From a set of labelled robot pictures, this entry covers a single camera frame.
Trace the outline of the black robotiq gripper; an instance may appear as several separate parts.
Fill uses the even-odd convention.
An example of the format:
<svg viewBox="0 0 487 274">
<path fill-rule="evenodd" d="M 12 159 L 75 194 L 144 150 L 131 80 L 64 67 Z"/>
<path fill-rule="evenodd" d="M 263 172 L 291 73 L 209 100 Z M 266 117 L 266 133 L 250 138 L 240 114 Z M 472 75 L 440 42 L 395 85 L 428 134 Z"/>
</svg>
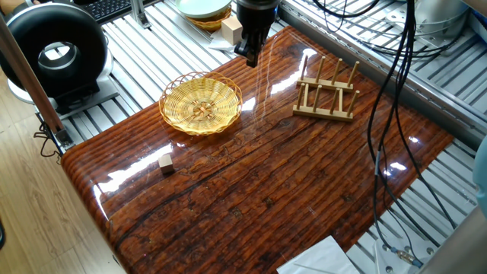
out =
<svg viewBox="0 0 487 274">
<path fill-rule="evenodd" d="M 257 66 L 257 56 L 264 47 L 269 29 L 277 17 L 279 0 L 237 0 L 237 19 L 242 25 L 242 40 L 234 52 Z"/>
</svg>

